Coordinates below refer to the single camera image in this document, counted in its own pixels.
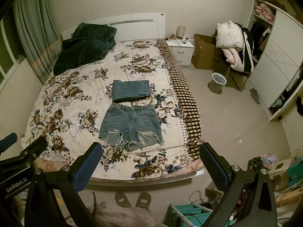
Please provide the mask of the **ripped denim shorts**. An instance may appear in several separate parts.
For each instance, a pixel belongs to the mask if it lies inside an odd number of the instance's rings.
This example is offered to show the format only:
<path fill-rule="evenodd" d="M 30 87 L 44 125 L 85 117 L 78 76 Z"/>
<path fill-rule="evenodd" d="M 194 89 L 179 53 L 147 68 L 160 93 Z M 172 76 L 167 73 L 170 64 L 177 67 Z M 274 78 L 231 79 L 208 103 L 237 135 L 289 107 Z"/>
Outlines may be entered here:
<path fill-rule="evenodd" d="M 128 107 L 111 104 L 103 118 L 99 138 L 128 152 L 164 142 L 153 105 Z"/>

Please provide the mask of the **left grey slipper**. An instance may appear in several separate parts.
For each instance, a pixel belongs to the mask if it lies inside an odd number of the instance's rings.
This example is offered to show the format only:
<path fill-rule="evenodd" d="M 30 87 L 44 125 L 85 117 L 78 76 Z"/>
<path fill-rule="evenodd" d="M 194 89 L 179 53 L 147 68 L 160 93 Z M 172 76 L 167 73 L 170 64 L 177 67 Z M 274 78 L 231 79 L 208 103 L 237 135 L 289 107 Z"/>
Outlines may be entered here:
<path fill-rule="evenodd" d="M 123 208 L 132 207 L 127 196 L 121 191 L 119 191 L 115 194 L 115 201 L 116 201 L 117 205 L 120 207 L 123 207 Z"/>

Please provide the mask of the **grey slipper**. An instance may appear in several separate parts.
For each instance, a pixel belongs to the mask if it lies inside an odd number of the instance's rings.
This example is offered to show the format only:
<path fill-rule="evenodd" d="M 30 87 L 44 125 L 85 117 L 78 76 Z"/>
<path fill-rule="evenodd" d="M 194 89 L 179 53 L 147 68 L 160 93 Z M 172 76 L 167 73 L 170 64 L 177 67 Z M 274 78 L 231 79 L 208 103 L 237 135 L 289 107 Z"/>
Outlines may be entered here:
<path fill-rule="evenodd" d="M 148 192 L 142 192 L 136 202 L 136 207 L 149 209 L 152 197 Z"/>
<path fill-rule="evenodd" d="M 127 196 L 121 191 L 119 191 L 115 194 L 115 201 L 116 201 L 117 205 L 120 207 L 123 207 L 123 208 L 132 207 Z"/>

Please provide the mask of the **floral bed quilt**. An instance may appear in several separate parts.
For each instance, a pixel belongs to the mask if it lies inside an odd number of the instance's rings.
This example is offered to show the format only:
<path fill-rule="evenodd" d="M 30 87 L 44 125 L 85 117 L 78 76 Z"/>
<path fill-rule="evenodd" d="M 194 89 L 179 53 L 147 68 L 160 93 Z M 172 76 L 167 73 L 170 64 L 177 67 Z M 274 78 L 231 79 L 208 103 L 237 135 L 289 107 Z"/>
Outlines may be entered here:
<path fill-rule="evenodd" d="M 33 106 L 21 147 L 43 136 L 46 172 L 71 165 L 93 142 L 99 181 L 147 181 L 203 169 L 200 114 L 164 40 L 118 42 L 105 59 L 51 75 Z"/>

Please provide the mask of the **teal plastic crate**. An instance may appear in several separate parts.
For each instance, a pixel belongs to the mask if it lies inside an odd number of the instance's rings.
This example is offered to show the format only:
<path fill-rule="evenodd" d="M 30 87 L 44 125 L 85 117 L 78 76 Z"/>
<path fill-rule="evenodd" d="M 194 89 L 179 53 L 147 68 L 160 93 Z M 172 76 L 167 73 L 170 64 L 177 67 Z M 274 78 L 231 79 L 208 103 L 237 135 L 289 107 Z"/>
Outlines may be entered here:
<path fill-rule="evenodd" d="M 212 211 L 197 204 L 170 204 L 168 208 L 168 226 L 203 226 Z"/>

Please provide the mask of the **right grey slipper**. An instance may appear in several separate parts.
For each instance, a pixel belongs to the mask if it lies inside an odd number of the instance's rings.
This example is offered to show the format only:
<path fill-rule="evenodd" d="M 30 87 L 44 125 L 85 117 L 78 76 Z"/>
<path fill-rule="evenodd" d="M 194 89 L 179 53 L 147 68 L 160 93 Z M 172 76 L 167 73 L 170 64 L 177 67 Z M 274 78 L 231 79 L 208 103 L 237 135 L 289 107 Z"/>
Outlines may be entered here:
<path fill-rule="evenodd" d="M 149 209 L 152 197 L 148 192 L 142 192 L 136 202 L 136 207 Z"/>

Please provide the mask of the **folded denim pants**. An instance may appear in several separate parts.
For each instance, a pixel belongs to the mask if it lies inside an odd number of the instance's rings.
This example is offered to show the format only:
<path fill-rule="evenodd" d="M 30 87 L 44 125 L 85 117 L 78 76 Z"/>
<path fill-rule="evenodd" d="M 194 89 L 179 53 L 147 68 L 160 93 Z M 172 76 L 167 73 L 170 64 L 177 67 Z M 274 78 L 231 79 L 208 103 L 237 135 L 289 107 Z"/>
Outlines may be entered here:
<path fill-rule="evenodd" d="M 148 80 L 125 81 L 114 80 L 112 85 L 112 101 L 123 103 L 137 101 L 151 96 Z"/>

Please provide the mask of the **wooden chair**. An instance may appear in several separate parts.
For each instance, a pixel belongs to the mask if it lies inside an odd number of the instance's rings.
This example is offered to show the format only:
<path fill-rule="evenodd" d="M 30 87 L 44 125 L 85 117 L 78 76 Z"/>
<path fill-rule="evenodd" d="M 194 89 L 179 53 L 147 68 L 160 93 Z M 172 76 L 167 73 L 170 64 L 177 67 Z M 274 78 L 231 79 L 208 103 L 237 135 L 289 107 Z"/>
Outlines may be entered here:
<path fill-rule="evenodd" d="M 236 71 L 231 67 L 230 63 L 227 61 L 222 61 L 221 59 L 215 59 L 212 72 L 214 73 L 222 70 L 223 67 L 227 68 L 226 73 L 224 74 L 225 78 L 231 79 L 237 90 L 242 92 L 251 74 L 249 72 Z"/>

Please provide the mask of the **grey waste bin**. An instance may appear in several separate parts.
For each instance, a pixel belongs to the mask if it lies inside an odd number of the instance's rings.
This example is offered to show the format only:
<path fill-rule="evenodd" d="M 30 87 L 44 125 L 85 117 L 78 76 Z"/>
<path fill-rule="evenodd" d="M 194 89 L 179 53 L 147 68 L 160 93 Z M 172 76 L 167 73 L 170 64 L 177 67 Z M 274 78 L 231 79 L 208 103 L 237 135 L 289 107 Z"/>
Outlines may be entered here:
<path fill-rule="evenodd" d="M 220 94 L 222 92 L 223 86 L 225 86 L 227 83 L 226 78 L 219 74 L 219 73 L 213 73 L 212 79 L 209 82 L 209 90 L 215 94 Z"/>

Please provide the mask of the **brown cardboard box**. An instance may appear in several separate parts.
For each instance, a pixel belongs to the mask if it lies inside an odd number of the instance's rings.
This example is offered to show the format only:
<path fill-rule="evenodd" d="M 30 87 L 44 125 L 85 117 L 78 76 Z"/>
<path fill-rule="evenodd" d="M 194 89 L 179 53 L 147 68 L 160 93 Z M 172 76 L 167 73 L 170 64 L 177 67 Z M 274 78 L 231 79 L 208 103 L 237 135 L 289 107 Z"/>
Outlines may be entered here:
<path fill-rule="evenodd" d="M 196 69 L 212 70 L 221 63 L 222 50 L 216 47 L 216 38 L 194 34 L 195 49 L 192 64 Z"/>

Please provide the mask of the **white nightstand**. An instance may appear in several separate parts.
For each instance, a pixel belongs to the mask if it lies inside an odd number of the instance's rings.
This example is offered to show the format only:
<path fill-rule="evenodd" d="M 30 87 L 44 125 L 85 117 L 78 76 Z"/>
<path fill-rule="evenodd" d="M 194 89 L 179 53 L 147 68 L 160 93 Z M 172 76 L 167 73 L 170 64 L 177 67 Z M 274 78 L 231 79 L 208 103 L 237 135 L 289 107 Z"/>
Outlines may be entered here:
<path fill-rule="evenodd" d="M 165 40 L 165 42 L 171 48 L 179 66 L 188 67 L 191 64 L 194 46 L 189 40 L 186 38 L 183 40 L 171 39 Z"/>

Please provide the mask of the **white bed headboard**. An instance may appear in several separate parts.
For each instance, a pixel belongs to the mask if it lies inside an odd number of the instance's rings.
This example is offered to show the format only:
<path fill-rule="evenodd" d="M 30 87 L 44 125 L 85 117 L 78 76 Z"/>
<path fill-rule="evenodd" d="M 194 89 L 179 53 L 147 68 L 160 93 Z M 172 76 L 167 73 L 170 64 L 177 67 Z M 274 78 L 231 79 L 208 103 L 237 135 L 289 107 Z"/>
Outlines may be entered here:
<path fill-rule="evenodd" d="M 90 23 L 116 28 L 116 42 L 153 40 L 165 37 L 166 16 L 162 12 L 122 14 L 97 19 Z"/>

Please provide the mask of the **beige table lamp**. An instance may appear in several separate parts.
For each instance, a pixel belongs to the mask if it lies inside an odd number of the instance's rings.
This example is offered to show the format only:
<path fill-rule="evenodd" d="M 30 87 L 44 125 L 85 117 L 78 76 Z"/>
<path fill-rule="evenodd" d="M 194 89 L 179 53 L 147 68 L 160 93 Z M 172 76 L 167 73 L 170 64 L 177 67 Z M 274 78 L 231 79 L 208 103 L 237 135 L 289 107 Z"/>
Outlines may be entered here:
<path fill-rule="evenodd" d="M 178 26 L 176 30 L 177 38 L 184 38 L 185 35 L 185 26 Z"/>

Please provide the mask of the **pink bedding on shelf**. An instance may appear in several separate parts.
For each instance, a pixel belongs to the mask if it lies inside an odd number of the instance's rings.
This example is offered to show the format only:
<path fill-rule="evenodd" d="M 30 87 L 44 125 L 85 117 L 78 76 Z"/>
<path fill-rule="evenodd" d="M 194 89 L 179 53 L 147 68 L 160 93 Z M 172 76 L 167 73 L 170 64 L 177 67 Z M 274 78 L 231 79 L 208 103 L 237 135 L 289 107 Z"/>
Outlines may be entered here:
<path fill-rule="evenodd" d="M 255 13 L 268 21 L 269 23 L 273 23 L 275 20 L 275 15 L 273 11 L 268 7 L 265 3 L 261 3 L 260 5 L 254 6 Z"/>

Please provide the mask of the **window frame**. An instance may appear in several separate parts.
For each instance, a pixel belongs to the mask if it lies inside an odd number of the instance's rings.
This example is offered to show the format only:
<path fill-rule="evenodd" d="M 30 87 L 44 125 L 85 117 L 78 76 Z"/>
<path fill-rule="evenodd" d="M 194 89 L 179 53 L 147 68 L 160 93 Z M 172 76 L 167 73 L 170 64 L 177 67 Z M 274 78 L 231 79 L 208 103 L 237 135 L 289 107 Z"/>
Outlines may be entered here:
<path fill-rule="evenodd" d="M 1 19 L 1 91 L 25 58 L 13 15 Z"/>

